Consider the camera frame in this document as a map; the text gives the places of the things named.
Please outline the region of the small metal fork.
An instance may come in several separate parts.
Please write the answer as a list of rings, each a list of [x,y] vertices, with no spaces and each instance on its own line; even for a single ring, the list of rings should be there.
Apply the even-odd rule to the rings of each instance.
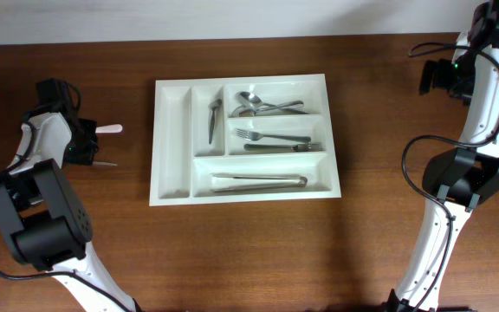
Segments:
[[[118,166],[116,163],[106,162],[106,161],[94,161],[93,166]]]

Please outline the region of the small metal teaspoon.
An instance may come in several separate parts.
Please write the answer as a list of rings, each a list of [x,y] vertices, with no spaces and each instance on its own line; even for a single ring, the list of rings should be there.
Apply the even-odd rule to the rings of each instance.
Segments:
[[[216,99],[209,105],[210,117],[209,117],[209,127],[208,127],[208,144],[211,145],[214,137],[215,127],[217,123],[217,111],[223,105],[221,99]]]

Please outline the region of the metal spoon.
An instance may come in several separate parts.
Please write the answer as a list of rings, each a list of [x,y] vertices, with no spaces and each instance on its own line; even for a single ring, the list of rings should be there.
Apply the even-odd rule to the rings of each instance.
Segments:
[[[243,114],[250,113],[251,115],[255,115],[257,113],[261,112],[267,112],[267,111],[272,111],[272,110],[298,110],[299,108],[304,107],[304,102],[303,101],[291,101],[291,102],[286,102],[278,105],[274,104],[269,104],[269,103],[264,103],[260,108],[257,110],[253,110],[250,107],[246,107],[244,105],[237,107],[232,113],[231,117],[241,117]]]
[[[260,108],[264,102],[259,96],[257,96],[254,93],[247,92],[247,91],[242,91],[238,94],[238,100],[241,102],[241,106],[244,105],[246,107],[250,107],[253,110],[257,110]],[[308,112],[305,112],[299,108],[298,110],[282,110],[282,111],[288,111],[290,113],[296,113],[296,114],[308,114]]]

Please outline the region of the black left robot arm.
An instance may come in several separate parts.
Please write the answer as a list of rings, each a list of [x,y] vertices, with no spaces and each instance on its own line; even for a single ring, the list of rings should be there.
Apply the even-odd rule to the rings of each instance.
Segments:
[[[90,217],[62,171],[94,164],[97,123],[79,117],[81,93],[67,81],[40,81],[36,93],[36,106],[21,118],[15,156],[0,172],[0,233],[15,261],[35,273],[0,270],[0,277],[52,278],[86,311],[138,311],[96,255]]]

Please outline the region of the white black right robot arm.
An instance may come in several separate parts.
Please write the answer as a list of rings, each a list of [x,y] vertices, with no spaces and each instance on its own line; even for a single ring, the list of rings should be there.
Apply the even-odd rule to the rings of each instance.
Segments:
[[[472,212],[499,192],[499,0],[475,9],[470,30],[454,43],[424,42],[411,58],[445,50],[450,59],[425,63],[419,93],[442,89],[468,106],[461,136],[435,136],[452,148],[430,159],[420,185],[424,218],[405,276],[380,306],[388,312],[438,311],[450,255]]]

